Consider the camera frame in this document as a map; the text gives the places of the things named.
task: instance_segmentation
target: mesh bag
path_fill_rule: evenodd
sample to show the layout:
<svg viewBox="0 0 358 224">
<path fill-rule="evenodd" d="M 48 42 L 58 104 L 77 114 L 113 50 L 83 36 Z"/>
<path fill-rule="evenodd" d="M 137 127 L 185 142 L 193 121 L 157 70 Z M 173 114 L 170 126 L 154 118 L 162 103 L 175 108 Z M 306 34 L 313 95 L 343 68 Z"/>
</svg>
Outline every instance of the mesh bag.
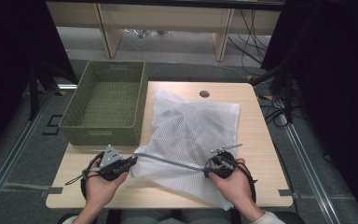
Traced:
<svg viewBox="0 0 358 224">
<path fill-rule="evenodd" d="M 138 161 L 131 168 L 131 174 L 228 210 L 231 203 L 205 178 L 202 169 L 213 156 L 212 150 L 237 144 L 239 113 L 239 105 L 186 102 L 171 92 L 158 90 L 150 144 L 135 150 Z M 229 152 L 235 157 L 235 148 Z M 193 170 L 166 161 L 181 163 Z"/>
</svg>

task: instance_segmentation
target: white sleeve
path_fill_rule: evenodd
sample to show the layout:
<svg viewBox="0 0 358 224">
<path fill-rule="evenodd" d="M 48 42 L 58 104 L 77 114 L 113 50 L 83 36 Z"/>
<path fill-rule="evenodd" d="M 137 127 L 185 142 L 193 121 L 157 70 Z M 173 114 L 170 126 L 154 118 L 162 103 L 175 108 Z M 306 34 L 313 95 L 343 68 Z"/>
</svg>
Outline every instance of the white sleeve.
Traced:
<svg viewBox="0 0 358 224">
<path fill-rule="evenodd" d="M 275 214 L 265 211 L 264 216 L 260 217 L 251 224 L 284 224 L 284 222 L 278 219 Z"/>
<path fill-rule="evenodd" d="M 77 216 L 69 217 L 62 224 L 72 224 L 72 222 L 75 220 L 75 218 L 77 218 Z"/>
</svg>

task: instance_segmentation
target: green plastic basket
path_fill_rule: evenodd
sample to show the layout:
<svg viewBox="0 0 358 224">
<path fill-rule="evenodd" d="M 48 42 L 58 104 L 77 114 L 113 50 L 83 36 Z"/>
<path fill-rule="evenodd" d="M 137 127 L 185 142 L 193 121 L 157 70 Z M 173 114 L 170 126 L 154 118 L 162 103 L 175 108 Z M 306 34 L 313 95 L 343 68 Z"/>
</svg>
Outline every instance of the green plastic basket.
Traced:
<svg viewBox="0 0 358 224">
<path fill-rule="evenodd" d="M 147 82 L 145 63 L 89 62 L 60 129 L 74 146 L 139 146 Z"/>
</svg>

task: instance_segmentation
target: hand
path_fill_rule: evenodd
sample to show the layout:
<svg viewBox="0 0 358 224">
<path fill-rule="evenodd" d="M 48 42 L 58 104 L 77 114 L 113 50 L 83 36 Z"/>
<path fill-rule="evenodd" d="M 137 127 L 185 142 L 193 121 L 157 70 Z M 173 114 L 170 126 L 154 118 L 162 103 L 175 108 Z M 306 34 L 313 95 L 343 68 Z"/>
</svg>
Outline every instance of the hand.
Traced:
<svg viewBox="0 0 358 224">
<path fill-rule="evenodd" d="M 98 167 L 101 159 L 95 161 L 91 167 Z M 89 172 L 89 179 L 86 182 L 86 194 L 87 202 L 86 204 L 92 204 L 93 206 L 98 206 L 103 208 L 105 205 L 112 201 L 113 196 L 124 180 L 126 180 L 128 172 L 121 174 L 117 179 L 112 181 L 107 181 L 100 177 L 96 172 Z"/>
<path fill-rule="evenodd" d="M 245 164 L 244 159 L 237 159 L 237 162 Z M 244 165 L 239 165 L 249 173 Z M 226 179 L 220 178 L 214 173 L 209 173 L 209 177 L 226 200 L 233 203 L 240 213 L 250 222 L 254 222 L 264 215 L 264 212 L 252 200 L 252 192 L 248 178 L 240 169 L 235 168 L 231 176 Z"/>
</svg>

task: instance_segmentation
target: person's left hand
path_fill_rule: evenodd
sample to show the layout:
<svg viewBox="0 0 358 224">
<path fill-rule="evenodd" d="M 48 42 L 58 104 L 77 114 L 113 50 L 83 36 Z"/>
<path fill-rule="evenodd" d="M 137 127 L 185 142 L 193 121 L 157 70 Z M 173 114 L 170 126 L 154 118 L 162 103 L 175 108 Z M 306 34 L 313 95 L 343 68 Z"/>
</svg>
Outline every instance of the person's left hand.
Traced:
<svg viewBox="0 0 358 224">
<path fill-rule="evenodd" d="M 91 167 L 98 167 L 101 159 L 95 161 Z M 87 204 L 103 208 L 112 201 L 118 186 L 126 180 L 128 172 L 121 174 L 117 179 L 107 181 L 95 172 L 89 172 L 89 179 L 86 182 Z"/>
</svg>

